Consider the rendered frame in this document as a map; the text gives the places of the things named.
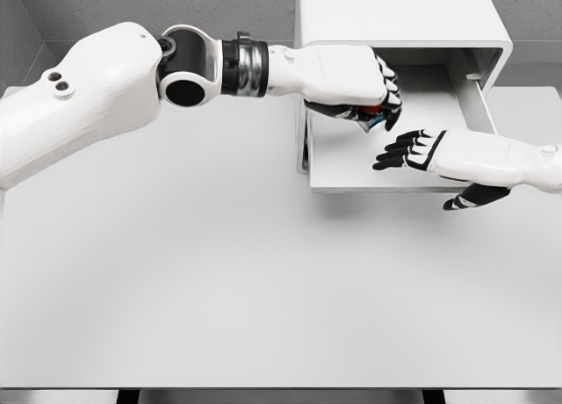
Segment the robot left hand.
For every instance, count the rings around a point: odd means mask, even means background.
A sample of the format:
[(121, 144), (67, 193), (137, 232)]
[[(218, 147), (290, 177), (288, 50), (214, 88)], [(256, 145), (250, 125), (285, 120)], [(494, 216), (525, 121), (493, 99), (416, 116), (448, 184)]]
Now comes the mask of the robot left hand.
[(313, 49), (321, 57), (321, 70), (305, 94), (305, 107), (330, 118), (357, 123), (359, 106), (381, 105), (386, 121), (380, 124), (390, 131), (400, 118), (403, 103), (397, 74), (382, 57), (367, 46)]

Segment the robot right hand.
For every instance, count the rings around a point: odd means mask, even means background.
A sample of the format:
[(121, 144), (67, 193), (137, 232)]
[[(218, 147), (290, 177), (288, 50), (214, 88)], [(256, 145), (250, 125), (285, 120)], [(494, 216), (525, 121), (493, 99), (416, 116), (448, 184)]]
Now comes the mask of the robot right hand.
[(410, 168), (467, 182), (443, 210), (480, 207), (505, 198), (525, 181), (535, 148), (525, 142), (462, 129), (419, 129), (398, 136), (377, 155), (374, 170)]

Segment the red and blue load switch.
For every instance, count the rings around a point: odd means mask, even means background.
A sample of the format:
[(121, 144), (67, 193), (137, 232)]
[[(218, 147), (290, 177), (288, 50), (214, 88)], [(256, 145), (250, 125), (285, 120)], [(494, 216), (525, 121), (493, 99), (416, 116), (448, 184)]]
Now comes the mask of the red and blue load switch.
[(385, 109), (381, 105), (359, 106), (357, 108), (357, 123), (366, 133), (385, 121)]

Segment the white cabinet drawer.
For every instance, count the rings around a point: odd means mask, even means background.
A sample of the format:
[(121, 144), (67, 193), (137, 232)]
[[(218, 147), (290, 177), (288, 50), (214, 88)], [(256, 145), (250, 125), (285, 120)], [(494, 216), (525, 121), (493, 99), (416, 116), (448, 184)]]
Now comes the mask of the white cabinet drawer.
[(494, 133), (495, 126), (479, 83), (445, 65), (399, 65), (402, 114), (391, 131), (365, 132), (352, 121), (308, 114), (309, 181), (322, 193), (454, 193), (463, 183), (413, 169), (372, 168), (386, 145), (419, 129), (462, 129)]

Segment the white tabletop storage cabinet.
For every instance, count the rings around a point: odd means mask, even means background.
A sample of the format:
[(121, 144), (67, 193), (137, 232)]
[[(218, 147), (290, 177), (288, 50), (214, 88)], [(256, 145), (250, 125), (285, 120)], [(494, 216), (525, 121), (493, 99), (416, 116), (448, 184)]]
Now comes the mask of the white tabletop storage cabinet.
[(304, 55), (302, 87), (292, 93), (299, 96), (298, 166), (308, 176), (308, 114), (314, 111), (304, 98), (321, 70), (314, 47), (371, 47), (394, 71), (452, 66), (477, 81), (484, 96), (513, 49), (492, 0), (297, 0), (295, 24), (294, 49)]

